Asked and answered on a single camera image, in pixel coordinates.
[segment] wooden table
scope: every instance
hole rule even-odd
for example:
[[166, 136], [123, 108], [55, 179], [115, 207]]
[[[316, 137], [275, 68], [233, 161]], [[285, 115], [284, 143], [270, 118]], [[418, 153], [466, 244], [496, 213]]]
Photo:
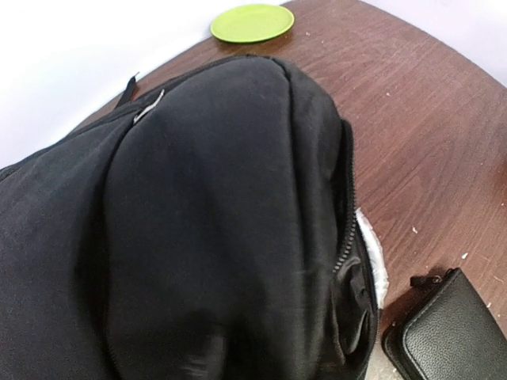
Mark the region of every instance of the wooden table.
[[[415, 299], [411, 275], [460, 266], [507, 334], [507, 89], [362, 2], [299, 0], [288, 8], [296, 23], [287, 35], [255, 45], [206, 40], [140, 81], [136, 96], [228, 55], [293, 61], [355, 129], [358, 199], [391, 281], [381, 330]], [[369, 378], [398, 378], [379, 348]]]

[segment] zipper pull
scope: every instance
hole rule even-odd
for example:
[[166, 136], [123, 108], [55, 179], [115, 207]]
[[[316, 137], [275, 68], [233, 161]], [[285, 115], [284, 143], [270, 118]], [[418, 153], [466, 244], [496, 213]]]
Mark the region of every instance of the zipper pull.
[[442, 277], [439, 275], [417, 275], [410, 277], [410, 286], [412, 287], [425, 287], [426, 285], [435, 285], [438, 283], [442, 283]]
[[138, 121], [140, 121], [143, 118], [143, 116], [145, 116], [149, 111], [151, 111], [153, 108], [155, 108], [157, 106], [159, 101], [164, 96], [164, 93], [165, 93], [165, 90], [162, 89], [162, 91], [158, 95], [158, 98], [156, 101], [154, 101], [153, 103], [148, 105], [143, 111], [141, 111], [141, 113], [138, 113], [137, 115], [134, 116], [134, 124], [137, 123]]

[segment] leather wallet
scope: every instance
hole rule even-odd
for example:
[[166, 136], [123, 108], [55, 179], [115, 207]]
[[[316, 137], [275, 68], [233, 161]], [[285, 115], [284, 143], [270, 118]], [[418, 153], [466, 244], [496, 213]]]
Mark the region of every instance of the leather wallet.
[[404, 379], [506, 380], [507, 340], [461, 269], [410, 282], [429, 291], [383, 337]]

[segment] black fabric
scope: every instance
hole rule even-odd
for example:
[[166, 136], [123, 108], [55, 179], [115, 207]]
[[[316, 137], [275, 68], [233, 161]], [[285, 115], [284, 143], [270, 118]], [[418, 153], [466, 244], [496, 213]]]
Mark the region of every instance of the black fabric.
[[116, 103], [115, 108], [119, 108], [122, 105], [127, 104], [132, 100], [132, 96], [134, 95], [134, 91], [137, 88], [137, 81], [135, 79], [135, 75], [128, 80], [127, 87], [125, 87], [125, 91], [121, 94], [118, 103]]
[[256, 57], [161, 87], [0, 172], [0, 378], [364, 377], [333, 101]]

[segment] green plate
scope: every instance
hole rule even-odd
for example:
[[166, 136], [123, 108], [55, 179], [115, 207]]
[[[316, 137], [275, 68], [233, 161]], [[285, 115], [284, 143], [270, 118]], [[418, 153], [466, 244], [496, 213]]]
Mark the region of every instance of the green plate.
[[239, 44], [270, 40], [294, 25], [294, 14], [283, 6], [239, 6], [218, 16], [212, 35]]

